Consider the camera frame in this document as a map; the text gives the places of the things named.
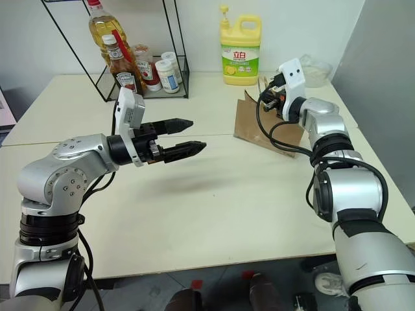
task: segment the yellow bottle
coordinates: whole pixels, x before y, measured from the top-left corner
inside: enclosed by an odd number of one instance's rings
[[[241,15],[233,27],[226,18],[229,8],[221,5],[223,20],[220,22],[220,44],[222,45],[222,70],[226,84],[250,86],[257,83],[259,46],[261,44],[261,18]],[[243,27],[244,22],[254,22],[255,28]]]

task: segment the cardboard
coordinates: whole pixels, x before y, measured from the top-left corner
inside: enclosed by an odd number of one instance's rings
[[[245,91],[245,100],[238,100],[235,118],[235,130],[233,136],[257,144],[258,146],[273,150],[275,152],[294,157],[294,152],[282,151],[272,146],[269,139],[267,139],[261,132],[255,114],[256,104],[256,100],[254,100]],[[276,116],[275,110],[265,112],[263,105],[261,105],[259,110],[259,116],[261,118],[262,125],[267,132],[269,132],[271,127],[273,127],[275,124],[283,121]],[[300,128],[297,124],[289,124],[277,128],[274,131],[273,137],[278,138],[278,140],[283,141],[284,143],[298,146],[302,136],[302,128]]]

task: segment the robotic arm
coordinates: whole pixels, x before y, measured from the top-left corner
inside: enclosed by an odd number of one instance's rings
[[[22,171],[20,234],[15,243],[11,300],[1,310],[59,310],[74,300],[84,279],[84,258],[77,254],[79,213],[89,184],[120,165],[165,163],[191,157],[206,143],[190,141],[166,148],[158,135],[183,131],[193,122],[171,119],[142,124],[141,96],[122,88],[115,118],[120,135],[75,137],[53,148]]]
[[[330,222],[350,311],[415,310],[415,258],[382,224],[388,189],[382,174],[354,150],[338,107],[305,98],[298,59],[279,67],[264,93],[265,110],[309,135],[313,209]],[[276,92],[270,88],[277,87]],[[258,104],[265,94],[261,94]]]

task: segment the black cable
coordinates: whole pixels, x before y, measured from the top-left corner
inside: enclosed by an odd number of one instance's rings
[[[115,112],[117,111],[118,101],[114,103],[112,110],[111,135],[115,135]]]
[[[320,159],[316,159],[313,163],[311,163],[311,165],[314,167],[315,165],[319,164],[319,162],[322,162],[322,161],[324,162],[326,161],[345,162],[351,165],[356,165],[358,167],[364,167],[367,170],[375,174],[375,176],[380,181],[381,186],[382,186],[382,205],[381,205],[381,210],[379,211],[379,214],[377,215],[377,218],[379,219],[379,221],[382,222],[383,216],[385,215],[385,212],[386,212],[386,206],[388,205],[388,198],[389,198],[388,184],[386,183],[385,177],[383,177],[382,173],[380,173],[380,171],[378,171],[375,167],[371,166],[368,163],[354,160],[354,159],[349,159],[347,157],[321,157]]]
[[[92,291],[95,295],[95,298],[98,302],[99,311],[105,311],[104,303],[102,302],[101,295],[99,294],[97,285],[95,284],[95,281],[92,278],[92,274],[89,271],[87,266],[84,266],[84,271],[85,271],[85,274],[86,274],[86,280],[88,281],[89,286],[91,287],[91,289],[92,289]]]
[[[115,102],[114,107],[113,107],[113,111],[112,111],[112,122],[111,122],[111,135],[115,135],[115,112],[117,110],[117,102]],[[102,186],[101,188],[95,189],[95,187],[99,184],[99,182],[104,178],[104,175],[99,176],[94,183],[88,188],[88,190],[84,193],[84,196],[82,198],[82,203],[81,206],[85,203],[85,201],[94,193],[98,192],[98,191],[102,191],[104,190],[106,187],[108,187],[111,182],[114,180],[115,177],[115,172],[113,172],[111,174],[110,179],[107,181],[107,183]],[[99,305],[99,310],[104,310],[104,305],[102,303],[102,299],[101,296],[99,295],[98,289],[97,289],[97,285],[95,284],[95,281],[92,278],[92,272],[93,272],[93,255],[92,255],[92,250],[88,244],[88,242],[85,239],[85,236],[82,234],[82,232],[80,231],[80,229],[78,229],[78,235],[79,235],[79,239],[81,240],[82,244],[85,247],[86,253],[88,254],[88,262],[89,262],[89,268],[87,266],[84,267],[84,271],[85,274],[87,276],[87,280],[89,285],[91,286],[92,290],[94,291],[95,294],[95,298],[98,302]],[[77,300],[75,300],[75,302],[72,304],[71,308],[69,309],[69,311],[74,311],[74,309],[77,307],[77,305],[79,304],[80,300],[82,299],[82,297],[84,296],[86,291],[86,287],[84,286],[83,289],[81,289]]]
[[[88,242],[86,242],[86,239],[84,237],[84,235],[82,234],[82,232],[80,232],[80,229],[78,229],[78,234],[79,234],[79,239],[82,242],[82,244],[85,247],[86,253],[88,254],[88,262],[89,262],[89,271],[92,274],[93,271],[93,256],[92,256],[92,250],[91,247],[89,246]]]
[[[271,130],[270,130],[270,132],[269,132],[269,136],[272,138],[272,134],[274,133],[274,131],[276,130],[276,128],[277,128],[278,126],[282,126],[282,125],[286,125],[286,124],[297,124],[297,122],[295,122],[295,121],[283,121],[283,122],[277,123],[277,124],[275,124],[273,127],[271,127]],[[290,151],[290,152],[297,152],[297,153],[299,153],[299,154],[304,154],[304,155],[306,155],[307,157],[311,157],[311,156],[312,156],[312,154],[313,154],[313,153],[312,153],[310,150],[308,150],[308,149],[305,149],[305,148],[302,148],[302,147],[299,147],[299,146],[294,146],[294,145],[292,145],[292,144],[283,143],[282,141],[279,141],[279,140],[274,139],[274,138],[272,138],[272,139],[278,142],[278,143],[274,143],[274,142],[270,139],[270,142],[271,142],[272,146],[274,146],[274,147],[276,147],[276,148],[278,148],[278,149],[281,149],[281,150],[284,150],[284,151]],[[279,146],[278,144],[282,144],[283,146],[288,146],[288,147],[292,146],[292,147],[294,147],[294,148],[293,148],[293,149],[288,149],[288,148],[281,147],[281,146]]]
[[[80,229],[78,229],[78,234],[79,234],[79,239],[82,242],[82,244],[84,245],[85,250],[86,250],[86,253],[88,254],[88,262],[89,262],[88,271],[89,271],[89,274],[91,275],[91,279],[92,279],[92,271],[93,271],[93,255],[92,255],[92,250],[91,250],[91,247],[89,246],[88,242],[86,241],[85,236],[80,231]],[[76,254],[78,256],[80,256],[80,252],[79,252],[78,249],[76,250]],[[74,311],[75,310],[75,308],[78,306],[79,302],[81,301],[82,297],[84,296],[85,292],[86,292],[86,286],[84,285],[82,287],[82,289],[81,289],[78,297],[77,297],[77,300],[74,301],[74,303],[72,304],[72,306],[69,309],[69,311]],[[96,298],[97,302],[99,300],[101,300],[101,296],[100,295],[98,295],[98,296],[95,295],[95,298]]]
[[[88,195],[85,193],[85,195],[82,199],[82,203],[85,202],[92,194],[94,194],[98,191],[102,191],[105,188],[107,188],[112,183],[112,181],[114,180],[114,177],[115,177],[115,172],[112,172],[111,177],[109,178],[109,180],[107,181],[107,183],[105,185],[103,185],[101,188],[91,190],[91,192],[89,192]]]
[[[313,205],[311,204],[311,202],[310,202],[310,190],[311,190],[311,187],[313,186],[313,184],[314,184],[314,177],[316,177],[316,173],[315,172],[313,172],[313,176],[312,176],[312,178],[311,178],[311,181],[310,181],[310,183],[309,183],[309,186],[307,187],[307,191],[305,191],[305,201],[307,201],[307,204],[309,205],[309,207],[311,207],[312,209],[314,209],[314,207],[313,207]]]
[[[258,98],[258,101],[257,101],[257,104],[256,104],[256,118],[257,118],[257,123],[258,123],[258,126],[259,126],[259,129],[261,130],[261,132],[265,135],[265,137],[266,138],[268,138],[269,140],[270,140],[270,142],[272,143],[272,145],[274,146],[274,147],[276,147],[276,148],[278,148],[278,149],[280,149],[280,150],[283,150],[283,151],[287,151],[287,152],[298,152],[298,153],[301,153],[301,154],[305,154],[305,155],[307,155],[308,157],[311,157],[311,151],[310,150],[308,150],[308,149],[306,149],[306,148],[302,148],[302,147],[299,147],[299,146],[294,146],[293,144],[287,144],[287,143],[284,143],[283,141],[279,141],[279,140],[277,140],[277,139],[275,139],[275,138],[273,138],[272,137],[272,135],[270,135],[269,133],[267,133],[267,131],[264,129],[264,127],[263,127],[263,125],[262,125],[262,122],[261,122],[261,118],[260,118],[260,116],[259,116],[259,109],[260,109],[260,107],[261,107],[261,101],[262,101],[262,99],[263,99],[263,96],[264,96],[264,94],[271,88],[272,86],[267,86],[266,88],[265,88],[265,90],[259,95],[259,98]],[[284,124],[292,124],[292,121],[285,121],[285,122],[290,122],[290,123],[284,123]]]

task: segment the white shoe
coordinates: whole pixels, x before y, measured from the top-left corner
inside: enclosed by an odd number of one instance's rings
[[[344,289],[341,275],[328,272],[320,273],[316,276],[314,285],[320,293],[349,297]]]

